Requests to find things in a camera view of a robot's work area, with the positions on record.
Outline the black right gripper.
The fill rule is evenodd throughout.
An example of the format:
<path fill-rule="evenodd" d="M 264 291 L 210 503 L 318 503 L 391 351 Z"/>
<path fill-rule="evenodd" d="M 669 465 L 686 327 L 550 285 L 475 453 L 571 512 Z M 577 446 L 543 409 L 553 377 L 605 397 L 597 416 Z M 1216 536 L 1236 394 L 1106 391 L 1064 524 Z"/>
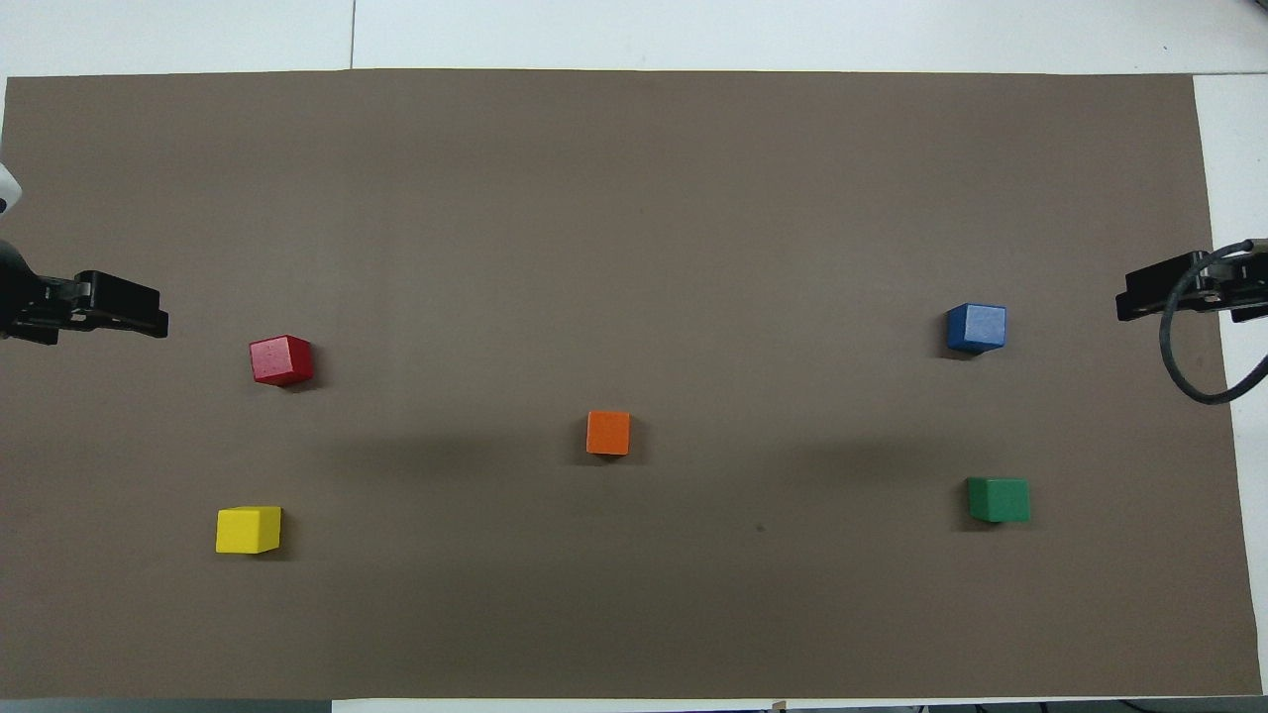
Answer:
<path fill-rule="evenodd" d="M 1181 280 L 1193 263 L 1200 263 L 1200 271 Z M 1115 297 L 1115 316 L 1129 322 L 1160 313 L 1177 283 L 1183 287 L 1178 311 L 1231 310 L 1232 324 L 1267 317 L 1267 244 L 1184 252 L 1129 271 L 1123 292 Z"/>

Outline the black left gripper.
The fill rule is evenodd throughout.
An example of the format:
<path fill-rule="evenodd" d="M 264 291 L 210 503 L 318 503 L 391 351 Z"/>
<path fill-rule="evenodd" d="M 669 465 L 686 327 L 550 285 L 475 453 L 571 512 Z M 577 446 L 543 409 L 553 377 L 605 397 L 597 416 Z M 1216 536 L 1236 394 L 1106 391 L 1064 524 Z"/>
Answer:
<path fill-rule="evenodd" d="M 39 277 L 1 240 L 1 337 L 55 345 L 74 313 L 82 331 L 133 331 L 155 339 L 170 334 L 157 289 L 99 270 L 79 271 L 75 279 Z"/>

